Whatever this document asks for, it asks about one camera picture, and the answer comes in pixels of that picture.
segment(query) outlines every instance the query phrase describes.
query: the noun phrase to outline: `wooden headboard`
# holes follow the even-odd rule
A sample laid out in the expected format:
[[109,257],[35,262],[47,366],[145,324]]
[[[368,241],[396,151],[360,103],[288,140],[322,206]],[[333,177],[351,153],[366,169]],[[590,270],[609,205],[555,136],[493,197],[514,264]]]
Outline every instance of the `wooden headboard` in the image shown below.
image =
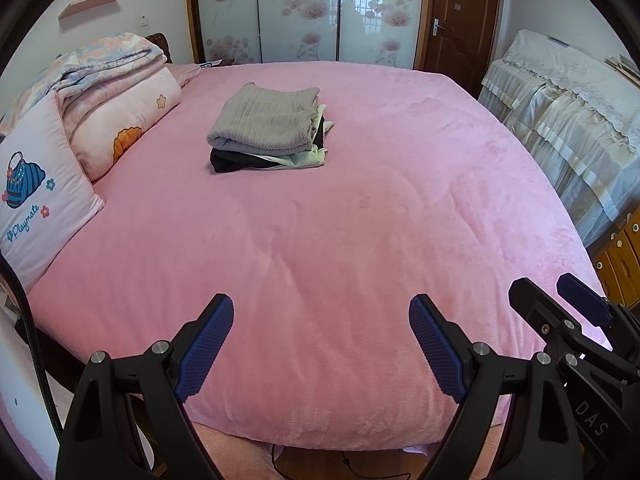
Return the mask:
[[171,59],[171,53],[169,52],[169,42],[166,40],[166,37],[162,32],[152,34],[151,36],[147,36],[146,38],[151,43],[156,44],[162,49],[162,51],[164,52],[164,55],[166,56],[167,63],[173,63]]

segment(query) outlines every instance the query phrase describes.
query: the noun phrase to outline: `floral blanket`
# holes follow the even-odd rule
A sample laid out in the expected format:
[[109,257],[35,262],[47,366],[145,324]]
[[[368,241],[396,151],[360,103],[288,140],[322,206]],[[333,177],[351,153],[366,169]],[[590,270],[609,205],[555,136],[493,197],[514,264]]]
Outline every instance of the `floral blanket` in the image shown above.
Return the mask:
[[89,111],[142,81],[165,62],[157,45],[131,32],[94,41],[58,57],[40,72],[0,121],[0,134],[8,135],[20,118],[53,90],[69,137]]

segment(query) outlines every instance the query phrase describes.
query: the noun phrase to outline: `wooden cabinet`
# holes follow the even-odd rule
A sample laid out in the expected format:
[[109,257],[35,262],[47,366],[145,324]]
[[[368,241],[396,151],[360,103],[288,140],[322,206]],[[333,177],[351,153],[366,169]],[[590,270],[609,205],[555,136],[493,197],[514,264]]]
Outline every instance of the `wooden cabinet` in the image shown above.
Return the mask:
[[640,301],[640,208],[628,224],[612,235],[607,249],[593,259],[607,297],[632,307]]

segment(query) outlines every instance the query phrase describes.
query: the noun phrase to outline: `pink shelf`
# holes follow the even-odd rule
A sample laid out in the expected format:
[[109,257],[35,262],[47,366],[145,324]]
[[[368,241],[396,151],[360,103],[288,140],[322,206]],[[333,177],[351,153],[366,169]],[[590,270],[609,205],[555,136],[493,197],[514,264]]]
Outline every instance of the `pink shelf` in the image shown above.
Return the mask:
[[68,4],[65,10],[63,10],[58,16],[58,20],[68,18],[69,16],[73,16],[74,14],[82,12],[83,10],[93,9],[94,7],[105,4],[112,4],[115,1],[116,0],[78,0],[76,2]]

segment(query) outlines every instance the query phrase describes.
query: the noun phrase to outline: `light green garment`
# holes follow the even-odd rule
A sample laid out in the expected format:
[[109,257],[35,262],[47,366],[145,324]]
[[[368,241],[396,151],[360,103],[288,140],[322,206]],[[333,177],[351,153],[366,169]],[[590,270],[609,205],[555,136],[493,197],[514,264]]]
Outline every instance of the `light green garment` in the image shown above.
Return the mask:
[[[318,127],[320,126],[320,121],[322,120],[322,116],[324,115],[324,111],[326,110],[326,105],[320,105],[318,107],[318,115],[314,119],[314,127],[316,130],[316,135],[318,134]],[[334,126],[334,123],[331,121],[324,122],[324,133],[327,132]],[[279,166],[275,166],[274,168],[265,168],[265,170],[298,170],[300,168],[318,168],[319,166],[324,166],[324,157],[328,153],[328,150],[325,148],[318,148],[316,145],[311,147],[311,150],[308,152],[300,152],[295,153],[293,155],[285,155],[285,156],[269,156],[269,155],[254,155],[263,158],[264,160],[269,160],[271,162],[277,162]]]

